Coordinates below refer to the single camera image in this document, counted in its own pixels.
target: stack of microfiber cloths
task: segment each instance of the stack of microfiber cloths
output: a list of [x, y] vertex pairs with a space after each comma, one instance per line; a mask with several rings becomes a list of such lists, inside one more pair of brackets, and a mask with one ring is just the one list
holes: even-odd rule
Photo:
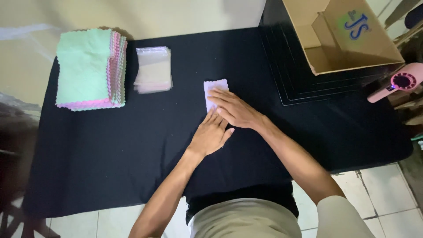
[[56, 105], [72, 111], [124, 106], [126, 44], [110, 29], [61, 34]]

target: table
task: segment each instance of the table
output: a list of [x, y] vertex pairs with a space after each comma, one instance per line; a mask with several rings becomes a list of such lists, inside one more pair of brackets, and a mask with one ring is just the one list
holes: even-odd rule
[[[136, 47], [172, 50], [174, 87], [137, 94]], [[324, 168], [344, 172], [406, 158], [412, 144], [387, 100], [363, 92], [283, 106], [257, 28], [128, 42], [122, 108], [72, 112], [55, 106], [54, 61], [23, 208], [45, 218], [146, 203], [188, 146], [206, 115], [203, 81], [226, 78], [229, 89], [267, 115]], [[267, 143], [236, 128], [207, 156], [187, 197], [291, 179]]]

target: white sleeve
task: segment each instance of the white sleeve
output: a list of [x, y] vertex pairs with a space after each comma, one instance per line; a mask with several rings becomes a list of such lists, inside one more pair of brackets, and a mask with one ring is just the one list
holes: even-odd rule
[[351, 203], [341, 196], [330, 196], [317, 204], [319, 227], [316, 238], [374, 238]]

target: beige wall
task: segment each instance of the beige wall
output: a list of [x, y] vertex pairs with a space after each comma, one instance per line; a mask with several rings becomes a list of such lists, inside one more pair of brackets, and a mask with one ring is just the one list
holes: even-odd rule
[[255, 27], [265, 0], [2, 0], [0, 92], [42, 105], [60, 33], [118, 27], [134, 39]]

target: js logo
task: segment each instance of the js logo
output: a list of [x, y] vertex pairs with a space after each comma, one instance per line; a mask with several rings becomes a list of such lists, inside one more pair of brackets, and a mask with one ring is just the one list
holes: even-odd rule
[[344, 28], [346, 30], [351, 30], [349, 33], [349, 37], [351, 40], [357, 40], [360, 37], [362, 31], [371, 31], [369, 25], [367, 24], [366, 15], [363, 13], [361, 14], [359, 19], [356, 19], [355, 13], [355, 10], [349, 11], [348, 15], [352, 23], [350, 24], [349, 22], [346, 22], [344, 24]]

